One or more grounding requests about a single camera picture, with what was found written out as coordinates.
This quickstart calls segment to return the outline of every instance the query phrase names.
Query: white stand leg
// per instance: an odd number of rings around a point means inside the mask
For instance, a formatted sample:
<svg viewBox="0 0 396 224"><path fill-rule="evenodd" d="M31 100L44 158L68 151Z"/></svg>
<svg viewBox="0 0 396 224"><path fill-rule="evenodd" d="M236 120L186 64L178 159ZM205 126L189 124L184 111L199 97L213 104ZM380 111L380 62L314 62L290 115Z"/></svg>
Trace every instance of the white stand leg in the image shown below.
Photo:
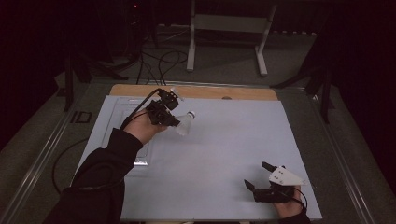
<svg viewBox="0 0 396 224"><path fill-rule="evenodd" d="M256 50L257 64L259 65L260 75L262 77L266 77L268 72L267 72L267 67L265 66L264 57L262 56L262 50L260 50L259 46L256 46L255 50Z"/></svg>
<svg viewBox="0 0 396 224"><path fill-rule="evenodd" d="M190 47L187 56L187 71L194 70L195 61L195 0L191 0L191 25L190 25Z"/></svg>

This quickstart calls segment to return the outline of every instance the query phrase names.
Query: black cable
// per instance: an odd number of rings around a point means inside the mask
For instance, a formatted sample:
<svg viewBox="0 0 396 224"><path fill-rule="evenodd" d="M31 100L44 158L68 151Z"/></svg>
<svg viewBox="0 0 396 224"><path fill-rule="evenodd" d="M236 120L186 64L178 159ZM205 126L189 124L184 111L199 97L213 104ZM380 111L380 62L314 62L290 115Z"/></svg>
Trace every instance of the black cable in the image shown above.
<svg viewBox="0 0 396 224"><path fill-rule="evenodd" d="M143 69L143 54L142 51L140 51L140 68L139 68L139 73L137 74L136 85L139 84L140 76L142 75L142 69Z"/></svg>
<svg viewBox="0 0 396 224"><path fill-rule="evenodd" d="M277 192L280 193L280 194L282 194L282 195L285 196L286 198L289 198L290 200L299 203L299 204L301 205L302 208L307 209L307 208L308 208L308 200L306 199L305 195L304 195L300 190L298 190L297 188L293 187L293 189L296 189L297 191L299 191L299 192L303 195L303 197L304 197L304 199L305 199L305 204L304 204L303 202L301 202L300 200L295 199L294 197L290 197L290 196L287 195L285 192L282 192L282 191L280 191L280 190L277 190Z"/></svg>
<svg viewBox="0 0 396 224"><path fill-rule="evenodd" d="M164 48L164 49L171 49L171 51L166 52L165 54L163 54L160 58L153 56L149 53L146 53L144 51L142 51L143 54L148 55L151 58L157 59L158 60L158 70L160 72L160 82L161 84L166 86L166 82L164 79L164 75L169 72L172 68L174 68L177 64L179 63L184 63L187 61L188 56L187 53L181 51L181 50L177 50L177 49L172 49L172 48ZM164 59L164 57L166 57L167 55L171 54L171 53L177 53L177 60L175 62L170 62ZM183 60L180 60L180 54L184 55L185 58ZM162 63L170 63L172 64L168 69L166 69L166 71L163 72L162 68L161 68L161 64Z"/></svg>
<svg viewBox="0 0 396 224"><path fill-rule="evenodd" d="M152 72L151 72L151 65L149 65L148 63L144 63L144 65L145 65L146 68L148 69L148 73L147 73L148 82L147 82L146 84L149 83L149 81L150 81L150 77L149 77L149 76L151 75L152 78L153 78L154 81L155 81L155 84L157 84L157 86L160 86L160 84L158 84L157 78L155 78L154 74L152 74Z"/></svg>
<svg viewBox="0 0 396 224"><path fill-rule="evenodd" d="M145 85L148 85L150 82L150 79L148 78L148 80L146 81Z"/></svg>
<svg viewBox="0 0 396 224"><path fill-rule="evenodd" d="M139 118L140 116L145 115L145 114L148 114L148 113L149 113L149 112L145 112L145 113L143 113L143 114L139 114L138 116L131 118L131 119L129 120L128 123L130 123L132 120L137 119L137 118Z"/></svg>
<svg viewBox="0 0 396 224"><path fill-rule="evenodd" d="M183 35L183 34L187 33L189 30L190 30L190 28L188 28L188 29L186 29L184 31L181 31L181 32L175 32L176 33L175 35L171 35L171 36L169 36L169 37L167 37L167 38L165 38L163 40L159 40L158 43L162 43L162 42L165 42L165 41L170 40L172 38L175 38L175 37L177 37L179 35Z"/></svg>
<svg viewBox="0 0 396 224"><path fill-rule="evenodd" d="M134 115L136 114L136 112L140 109L140 107L142 107L142 105L144 105L149 98L151 98L152 95L154 95L155 92L160 91L161 89L156 89L154 91L152 91L147 97L146 99L144 99L142 101L142 103L140 103L140 105L137 106L137 108L134 109L134 111L131 113L130 116L128 116L125 121L121 124L120 126L120 130L124 130L124 128L128 125L128 123L132 120L132 118L134 117Z"/></svg>
<svg viewBox="0 0 396 224"><path fill-rule="evenodd" d="M58 164L59 159L60 159L60 158L64 155L64 153L65 153L66 151L68 151L70 148L75 147L76 145L78 145L78 144L80 144L80 143L83 143L83 142L87 141L88 139L89 139L89 138L84 138L84 139L79 140L78 142L74 143L74 144L71 145L70 147L65 148L64 151L62 151L62 153L59 154L59 156L56 158L55 162L53 163L53 165L52 165L52 173L51 173L51 176L52 176L52 184L53 184L53 187L55 187L56 191L57 191L59 194L61 194L61 190L59 189L59 187L58 187L58 185L56 184L56 181L55 181L55 169L56 169L56 165Z"/></svg>
<svg viewBox="0 0 396 224"><path fill-rule="evenodd" d="M114 65L114 66L111 66L108 68L110 68L113 71L120 72L120 71L123 71L123 70L135 65L136 63L137 63L137 60L133 61L131 59L128 59L128 62L126 62L126 63L117 64L117 65Z"/></svg>
<svg viewBox="0 0 396 224"><path fill-rule="evenodd" d="M306 199L305 195L297 188L294 188L295 190L299 191L301 193L301 195L303 195L304 199L305 199L305 208L308 209L308 200Z"/></svg>

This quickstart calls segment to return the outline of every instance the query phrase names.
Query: gray floor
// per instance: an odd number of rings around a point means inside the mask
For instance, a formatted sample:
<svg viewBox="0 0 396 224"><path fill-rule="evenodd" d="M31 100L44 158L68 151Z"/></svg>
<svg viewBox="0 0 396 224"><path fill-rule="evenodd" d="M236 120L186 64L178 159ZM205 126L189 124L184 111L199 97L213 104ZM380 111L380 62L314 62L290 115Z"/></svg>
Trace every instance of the gray floor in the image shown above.
<svg viewBox="0 0 396 224"><path fill-rule="evenodd" d="M160 33L160 41L172 35ZM295 75L315 40L314 36L270 35L264 51L269 74L261 77L255 62L254 41L245 41L248 39L245 35L238 35L236 39L239 40L235 42L226 37L223 35L221 40L216 41L199 39L194 72L186 72L185 63L178 64L165 75L167 83L267 88ZM186 52L188 43L188 36L182 34L161 41L161 47ZM152 44L148 42L146 46L150 48ZM144 51L161 57L169 49ZM169 55L164 59L174 61L177 55ZM149 56L145 56L144 60L159 79L158 60ZM169 64L163 63L162 66L165 71ZM140 84L147 82L148 70L148 67L143 69ZM130 78L123 83L135 83L138 71L139 66L135 65L121 72ZM153 77L149 76L149 83L155 84ZM305 82L303 80L276 93L285 107L297 146L314 185L323 215L323 219L317 223L396 223L395 197L380 174L337 89L332 87L332 108L329 111L331 123L327 125L318 114L318 101L302 91ZM11 221L4 223L42 222L59 198L51 183L51 169L56 157L65 148L89 137L101 104L114 83L120 82L97 73L91 84L77 83L76 93L79 97L69 113L63 112L64 98L51 97L1 151L0 211L4 214L10 204L14 204L12 208L16 211L16 216L11 216ZM91 122L70 123L75 111L92 112ZM70 182L85 144L83 142L72 147L59 161L55 179L61 189ZM37 176L39 178L32 178L37 172L29 173L29 169L43 148L48 152L48 162L42 164L43 171ZM31 185L35 187L20 193L26 197L16 197L21 200L11 203L26 174L30 174L26 179L31 180Z"/></svg>

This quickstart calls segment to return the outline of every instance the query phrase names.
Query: black jacket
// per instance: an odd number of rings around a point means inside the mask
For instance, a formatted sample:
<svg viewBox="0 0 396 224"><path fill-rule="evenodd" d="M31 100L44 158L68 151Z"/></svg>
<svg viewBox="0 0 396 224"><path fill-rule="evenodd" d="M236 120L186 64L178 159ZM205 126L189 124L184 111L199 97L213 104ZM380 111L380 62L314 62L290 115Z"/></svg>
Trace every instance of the black jacket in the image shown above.
<svg viewBox="0 0 396 224"><path fill-rule="evenodd" d="M107 148L98 148L87 157L44 223L119 224L125 191L123 178L134 168L137 151L142 147L131 134L114 129ZM305 213L279 221L310 223Z"/></svg>

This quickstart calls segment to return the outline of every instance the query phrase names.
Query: person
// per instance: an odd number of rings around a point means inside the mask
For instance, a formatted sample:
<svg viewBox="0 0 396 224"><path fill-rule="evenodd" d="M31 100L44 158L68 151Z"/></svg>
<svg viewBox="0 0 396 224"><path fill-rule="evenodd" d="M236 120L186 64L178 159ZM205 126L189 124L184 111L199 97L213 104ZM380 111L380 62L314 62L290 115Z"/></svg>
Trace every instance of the person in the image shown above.
<svg viewBox="0 0 396 224"><path fill-rule="evenodd" d="M301 204L301 187L295 186L294 200L286 203L274 203L280 217L279 224L308 224L311 220L306 215L306 208Z"/></svg>
<svg viewBox="0 0 396 224"><path fill-rule="evenodd" d="M78 168L43 223L119 224L125 191L124 177L134 168L137 152L166 126L152 125L145 109L124 130L113 129L106 148L92 152ZM294 197L300 200L299 191ZM279 223L305 224L309 218L298 203L275 204Z"/></svg>

